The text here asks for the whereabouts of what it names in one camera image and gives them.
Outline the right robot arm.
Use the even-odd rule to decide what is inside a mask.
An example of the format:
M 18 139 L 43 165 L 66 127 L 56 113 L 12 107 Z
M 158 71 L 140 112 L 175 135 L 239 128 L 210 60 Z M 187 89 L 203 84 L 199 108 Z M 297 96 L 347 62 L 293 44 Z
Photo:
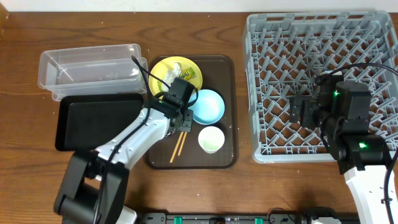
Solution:
M 318 76 L 316 83 L 318 96 L 290 98 L 290 122 L 319 129 L 351 191 L 361 223 L 393 223 L 397 194 L 392 168 L 397 156 L 390 154 L 382 136 L 369 132 L 368 86 L 330 74 Z

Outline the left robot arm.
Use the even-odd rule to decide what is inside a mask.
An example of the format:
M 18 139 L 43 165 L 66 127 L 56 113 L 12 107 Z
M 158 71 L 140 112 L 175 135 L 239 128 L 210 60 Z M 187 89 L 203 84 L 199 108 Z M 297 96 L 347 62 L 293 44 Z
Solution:
M 135 223 L 137 212 L 124 205 L 129 171 L 158 141 L 189 131 L 189 93 L 158 93 L 137 118 L 94 151 L 76 150 L 68 163 L 53 210 L 72 223 Z

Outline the white tissue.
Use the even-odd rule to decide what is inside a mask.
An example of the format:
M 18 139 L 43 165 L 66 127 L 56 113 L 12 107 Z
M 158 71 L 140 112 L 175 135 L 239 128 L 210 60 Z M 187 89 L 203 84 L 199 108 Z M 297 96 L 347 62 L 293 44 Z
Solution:
M 175 78 L 179 77 L 180 74 L 182 73 L 181 66 L 178 62 L 174 63 L 174 68 L 172 70 L 168 70 L 165 73 L 165 77 L 163 81 L 170 86 L 172 82 L 174 81 Z

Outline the green snack wrapper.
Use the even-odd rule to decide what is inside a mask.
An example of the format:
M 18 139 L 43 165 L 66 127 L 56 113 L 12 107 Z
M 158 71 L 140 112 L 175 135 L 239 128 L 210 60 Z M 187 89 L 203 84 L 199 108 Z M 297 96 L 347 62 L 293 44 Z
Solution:
M 195 71 L 192 67 L 184 69 L 181 71 L 179 77 L 183 80 L 190 80 L 196 77 Z

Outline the light blue bowl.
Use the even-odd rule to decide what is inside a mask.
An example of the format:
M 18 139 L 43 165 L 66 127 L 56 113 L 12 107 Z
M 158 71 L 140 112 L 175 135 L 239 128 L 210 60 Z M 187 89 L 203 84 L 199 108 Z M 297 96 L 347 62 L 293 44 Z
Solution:
M 200 90 L 198 98 L 195 95 L 190 97 L 190 103 L 196 100 L 195 104 L 189 107 L 193 111 L 193 120 L 202 125 L 209 125 L 218 122 L 225 111 L 224 100 L 220 94 L 213 90 Z

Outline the wooden chopstick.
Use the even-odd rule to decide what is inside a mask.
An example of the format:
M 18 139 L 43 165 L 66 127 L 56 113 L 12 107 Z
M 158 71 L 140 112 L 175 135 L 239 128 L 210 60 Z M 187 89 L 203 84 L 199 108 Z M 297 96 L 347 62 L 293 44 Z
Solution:
M 178 137 L 178 141 L 177 141 L 177 143 L 176 143 L 176 145 L 175 145 L 174 151 L 173 151 L 172 156 L 171 156 L 170 161 L 169 161 L 170 163 L 173 163 L 173 161 L 174 161 L 175 155 L 176 155 L 177 150 L 178 150 L 178 148 L 179 148 L 179 145 L 180 145 L 180 143 L 181 143 L 181 141 L 182 141 L 182 138 L 183 138 L 184 133 L 185 133 L 185 132 L 181 132 L 181 133 L 180 133 L 180 136 Z
M 187 132 L 183 132 L 182 133 L 182 138 L 180 140 L 179 148 L 178 148 L 178 156 L 181 155 L 181 152 L 182 152 L 182 149 L 183 149 L 183 145 L 185 143 L 186 136 L 187 136 Z

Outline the yellow plate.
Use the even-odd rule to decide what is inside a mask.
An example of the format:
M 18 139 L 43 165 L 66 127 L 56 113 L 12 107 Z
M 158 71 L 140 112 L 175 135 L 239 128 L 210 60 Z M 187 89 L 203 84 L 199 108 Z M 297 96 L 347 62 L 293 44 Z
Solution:
M 163 81 L 165 73 L 168 70 L 172 70 L 174 68 L 175 62 L 178 62 L 180 64 L 182 70 L 189 67 L 192 67 L 194 69 L 196 77 L 187 81 L 194 85 L 198 90 L 200 90 L 203 84 L 202 72 L 196 63 L 186 57 L 167 57 L 165 59 L 162 59 L 160 62 L 154 65 L 150 73 Z

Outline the white cup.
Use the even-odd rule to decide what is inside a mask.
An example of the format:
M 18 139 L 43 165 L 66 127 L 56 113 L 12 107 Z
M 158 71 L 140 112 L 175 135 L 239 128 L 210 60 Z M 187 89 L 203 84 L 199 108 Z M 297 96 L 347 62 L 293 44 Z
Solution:
M 214 154 L 225 142 L 224 133 L 220 128 L 208 126 L 203 128 L 198 135 L 200 147 L 209 154 Z

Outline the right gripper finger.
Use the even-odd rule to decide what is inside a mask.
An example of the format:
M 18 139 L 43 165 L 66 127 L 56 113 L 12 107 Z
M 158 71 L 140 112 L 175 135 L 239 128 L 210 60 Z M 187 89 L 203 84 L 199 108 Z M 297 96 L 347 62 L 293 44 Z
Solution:
M 308 85 L 304 84 L 300 87 L 299 91 L 297 92 L 297 97 L 303 97 L 306 95 L 306 92 L 308 90 Z
M 291 123 L 297 123 L 300 118 L 301 108 L 302 108 L 302 99 L 299 96 L 295 96 L 289 99 L 290 105 L 290 117 L 289 121 Z

